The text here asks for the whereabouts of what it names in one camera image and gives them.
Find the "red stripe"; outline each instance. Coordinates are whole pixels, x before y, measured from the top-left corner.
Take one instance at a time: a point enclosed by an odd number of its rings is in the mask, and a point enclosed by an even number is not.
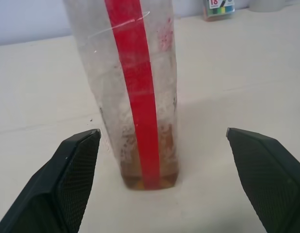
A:
[[[158,127],[139,0],[105,0],[134,119],[145,189],[159,188]]]

